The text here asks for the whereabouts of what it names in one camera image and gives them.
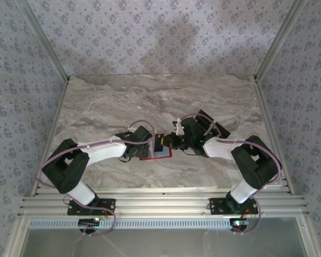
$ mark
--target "patterned wallpaper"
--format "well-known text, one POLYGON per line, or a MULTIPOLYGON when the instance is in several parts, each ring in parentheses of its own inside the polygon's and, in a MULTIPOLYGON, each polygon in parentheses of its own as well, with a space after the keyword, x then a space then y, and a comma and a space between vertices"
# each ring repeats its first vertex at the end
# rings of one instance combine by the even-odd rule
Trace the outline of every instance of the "patterned wallpaper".
POLYGON ((14 0, 0 1, 0 256, 63 85, 14 0))
POLYGON ((254 74, 291 2, 30 0, 68 75, 254 74))
POLYGON ((308 0, 262 87, 321 241, 321 0, 308 0))

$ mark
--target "red object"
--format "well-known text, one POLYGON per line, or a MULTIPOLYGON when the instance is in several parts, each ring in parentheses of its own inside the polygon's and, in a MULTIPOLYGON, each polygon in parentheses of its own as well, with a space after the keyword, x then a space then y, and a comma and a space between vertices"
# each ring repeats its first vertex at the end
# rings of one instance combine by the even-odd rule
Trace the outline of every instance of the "red object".
POLYGON ((146 161, 146 160, 155 160, 155 159, 163 159, 163 158, 171 158, 172 152, 171 148, 169 147, 169 155, 168 156, 162 156, 162 157, 146 157, 146 158, 139 158, 140 161, 146 161))

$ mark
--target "marble tabletop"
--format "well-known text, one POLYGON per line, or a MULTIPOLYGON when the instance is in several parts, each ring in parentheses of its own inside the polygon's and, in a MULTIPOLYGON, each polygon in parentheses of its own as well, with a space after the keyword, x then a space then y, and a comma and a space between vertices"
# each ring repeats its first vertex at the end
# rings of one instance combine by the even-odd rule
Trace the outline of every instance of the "marble tabletop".
MULTIPOLYGON (((102 75, 70 78, 51 151, 67 138, 75 142, 107 139, 127 131, 138 119, 168 134, 175 129, 174 120, 200 109, 230 130, 230 138, 255 134, 270 146, 248 78, 230 74, 102 75)), ((111 158, 94 163, 82 179, 92 188, 231 187, 241 174, 233 161, 174 150, 172 158, 160 160, 133 158, 122 163, 111 158)))

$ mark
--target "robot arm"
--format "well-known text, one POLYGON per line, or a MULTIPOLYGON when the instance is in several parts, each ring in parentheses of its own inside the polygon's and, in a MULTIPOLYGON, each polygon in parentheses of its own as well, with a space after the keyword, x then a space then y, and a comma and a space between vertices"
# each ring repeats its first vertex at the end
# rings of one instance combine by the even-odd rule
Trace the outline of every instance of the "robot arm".
POLYGON ((97 199, 97 195, 88 185, 81 181, 86 167, 113 157, 147 157, 148 145, 134 145, 133 142, 144 142, 151 137, 151 133, 140 126, 135 132, 118 133, 107 139, 107 143, 75 143, 72 139, 64 140, 50 156, 66 151, 73 147, 84 146, 56 158, 42 171, 61 194, 68 194, 83 205, 89 205, 97 199))
MULTIPOLYGON (((250 136, 244 141, 246 143, 219 142, 216 136, 226 139, 230 133, 218 123, 212 126, 213 119, 205 112, 199 113, 205 118, 199 115, 195 118, 186 118, 180 121, 181 126, 179 126, 179 120, 174 122, 177 133, 166 135, 163 145, 181 150, 191 148, 199 156, 234 160, 243 180, 228 192, 225 202, 231 213, 237 213, 256 191, 276 176, 278 168, 267 153, 247 144, 251 142, 271 153, 259 137, 250 136)), ((53 160, 42 171, 60 193, 70 195, 83 205, 95 206, 97 195, 81 181, 85 168, 92 163, 112 157, 148 157, 149 145, 147 143, 135 145, 133 142, 146 142, 151 136, 148 130, 140 126, 133 133, 116 134, 107 143, 94 147, 85 147, 91 145, 90 143, 75 143, 71 139, 66 139, 51 157, 75 146, 83 146, 83 148, 53 160)))

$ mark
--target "purple cable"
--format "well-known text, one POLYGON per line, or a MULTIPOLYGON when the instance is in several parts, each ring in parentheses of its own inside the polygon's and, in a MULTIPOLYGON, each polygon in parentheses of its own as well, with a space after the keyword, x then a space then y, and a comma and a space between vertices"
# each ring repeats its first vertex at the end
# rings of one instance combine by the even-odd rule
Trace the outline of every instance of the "purple cable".
MULTIPOLYGON (((36 171, 35 175, 34 175, 34 178, 35 180, 40 183, 41 185, 44 185, 44 186, 47 186, 47 187, 50 187, 50 188, 55 188, 53 185, 50 185, 50 184, 47 184, 45 182, 43 182, 42 180, 40 180, 38 178, 38 174, 39 172, 45 167, 47 166, 49 163, 51 163, 52 161, 54 161, 55 159, 61 157, 62 155, 64 154, 67 154, 67 153, 70 153, 70 152, 73 152, 75 150, 78 150, 78 149, 83 149, 83 148, 87 148, 87 147, 95 147, 95 146, 100 146, 100 145, 105 145, 107 143, 129 143, 131 145, 144 145, 145 143, 149 143, 155 136, 156 134, 156 131, 155 131, 155 128, 152 126, 151 123, 149 123, 148 121, 146 120, 137 120, 135 121, 134 123, 132 123, 129 127, 131 127, 132 125, 138 123, 138 122, 144 122, 144 123, 147 123, 151 126, 152 128, 152 136, 151 138, 149 138, 148 140, 146 141, 143 141, 143 142, 133 142, 133 141, 128 141, 128 140, 120 140, 120 139, 116 139, 116 140, 103 140, 103 141, 99 141, 99 142, 95 142, 95 143, 89 143, 87 145, 83 145, 83 146, 76 146, 76 147, 72 147, 72 148, 69 148, 67 150, 64 150, 62 152, 60 152, 59 154, 56 154, 55 156, 53 156, 52 158, 48 159, 46 162, 44 162, 36 171)), ((103 210, 103 211, 107 211, 109 212, 110 214, 113 215, 114 217, 114 222, 113 222, 113 225, 111 226, 111 228, 107 229, 106 231, 104 232, 101 232, 101 233, 97 233, 96 235, 104 235, 104 234, 107 234, 109 232, 111 232, 115 225, 116 225, 116 222, 117 222, 117 217, 115 215, 114 212, 112 212, 111 210, 107 209, 107 208, 102 208, 102 207, 90 207, 90 206, 86 206, 86 205, 83 205, 81 204, 78 200, 72 198, 70 195, 69 197, 71 199, 73 199, 74 202, 76 202, 79 206, 83 207, 83 208, 86 208, 86 209, 91 209, 91 210, 103 210)))
MULTIPOLYGON (((189 117, 189 116, 196 116, 196 115, 202 116, 202 117, 204 117, 204 118, 206 118, 206 119, 208 119, 208 120, 211 120, 211 119, 209 119, 206 115, 203 115, 203 114, 187 114, 187 115, 185 115, 184 117, 182 117, 181 120, 183 120, 183 119, 185 119, 185 118, 187 118, 187 117, 189 117)), ((253 142, 249 142, 249 141, 245 141, 245 140, 228 140, 228 139, 221 139, 221 138, 219 138, 219 136, 221 136, 221 132, 220 132, 219 128, 216 126, 215 123, 213 123, 212 120, 211 120, 211 123, 213 124, 214 128, 218 131, 218 135, 216 136, 216 140, 217 140, 218 142, 221 142, 221 143, 241 143, 241 144, 244 143, 244 144, 246 144, 246 145, 250 145, 250 146, 256 147, 256 148, 258 148, 259 150, 262 150, 263 152, 265 152, 266 154, 268 154, 268 155, 270 156, 270 158, 273 159, 273 161, 275 162, 276 167, 277 167, 277 175, 276 175, 276 177, 275 177, 273 180, 269 181, 269 183, 276 182, 276 181, 278 181, 278 180, 280 179, 280 177, 281 177, 281 167, 280 167, 279 161, 277 160, 277 158, 275 157, 275 155, 274 155, 273 153, 271 153, 271 152, 270 152, 269 150, 267 150, 266 148, 258 145, 257 143, 253 143, 253 142)), ((258 220, 257 220, 257 223, 254 225, 253 228, 251 228, 251 229, 248 230, 247 232, 242 232, 242 231, 239 230, 239 229, 233 229, 234 231, 238 231, 238 232, 240 232, 240 233, 248 233, 248 232, 253 231, 253 230, 258 226, 262 214, 261 214, 261 207, 260 207, 260 205, 259 205, 259 203, 258 203, 258 200, 254 197, 254 195, 256 195, 256 193, 258 193, 260 190, 257 190, 257 191, 253 194, 253 196, 250 197, 250 199, 254 199, 254 200, 256 201, 256 204, 257 204, 258 213, 259 213, 259 218, 258 218, 258 220)))
MULTIPOLYGON (((117 216, 116 216, 116 214, 115 214, 114 212, 112 212, 110 209, 107 209, 107 208, 104 208, 104 207, 91 207, 91 206, 83 205, 83 204, 81 204, 78 200, 76 200, 76 199, 74 199, 74 198, 73 198, 73 201, 74 201, 76 204, 78 204, 79 206, 83 207, 83 208, 86 208, 86 209, 89 209, 89 210, 103 210, 103 211, 107 211, 108 213, 110 213, 110 214, 113 215, 114 221, 113 221, 112 226, 111 226, 109 229, 107 229, 106 231, 104 231, 104 232, 100 232, 100 233, 93 234, 93 236, 105 235, 105 234, 111 232, 111 231, 114 229, 114 227, 116 226, 117 216)), ((86 235, 85 232, 86 232, 86 230, 87 230, 88 228, 89 228, 89 227, 86 227, 86 228, 83 230, 83 233, 84 233, 85 235, 86 235)))
POLYGON ((249 142, 249 141, 245 141, 245 140, 228 140, 228 139, 221 139, 221 138, 217 138, 216 140, 217 140, 218 142, 220 142, 220 143, 241 143, 241 144, 244 143, 244 144, 246 144, 246 145, 250 145, 250 146, 256 147, 256 148, 258 148, 259 150, 265 152, 266 154, 268 154, 268 155, 270 156, 270 158, 273 159, 273 161, 274 161, 275 164, 276 164, 277 170, 278 170, 276 177, 275 177, 273 180, 269 181, 269 183, 276 182, 276 181, 278 181, 278 179, 280 179, 280 176, 281 176, 281 168, 280 168, 279 161, 278 161, 277 158, 274 156, 274 154, 271 153, 271 152, 270 152, 269 150, 267 150, 266 148, 258 145, 257 143, 253 143, 253 142, 249 142))
POLYGON ((49 163, 53 162, 55 159, 61 157, 61 156, 64 155, 64 154, 73 152, 73 151, 78 150, 78 149, 83 149, 83 148, 87 148, 87 147, 95 147, 95 146, 105 145, 105 144, 107 144, 107 143, 129 143, 129 144, 131 144, 131 145, 144 145, 145 143, 149 143, 149 142, 152 140, 152 138, 155 136, 155 133, 156 133, 155 128, 154 128, 154 127, 152 126, 152 124, 149 123, 148 121, 146 121, 146 120, 141 120, 141 119, 140 119, 140 120, 137 120, 137 121, 134 122, 134 123, 132 123, 129 127, 131 127, 132 125, 134 125, 134 124, 136 124, 136 123, 138 123, 138 122, 144 122, 144 123, 147 123, 147 124, 149 124, 149 125, 151 126, 151 128, 152 128, 152 136, 151 136, 151 138, 149 138, 148 140, 143 141, 143 142, 133 142, 133 141, 127 141, 127 140, 120 140, 120 139, 103 140, 103 141, 99 141, 99 142, 95 142, 95 143, 89 143, 89 144, 83 145, 83 146, 76 146, 76 147, 73 147, 73 148, 69 148, 69 149, 67 149, 67 150, 64 150, 64 151, 60 152, 59 154, 56 154, 55 156, 53 156, 52 158, 50 158, 50 159, 48 159, 46 162, 44 162, 44 163, 37 169, 37 171, 36 171, 36 173, 35 173, 35 176, 34 176, 35 180, 36 180, 38 183, 40 183, 40 184, 42 184, 42 185, 44 185, 44 186, 51 187, 51 188, 55 188, 53 185, 47 184, 47 183, 43 182, 42 180, 40 180, 40 179, 38 178, 39 172, 40 172, 45 166, 47 166, 49 163))

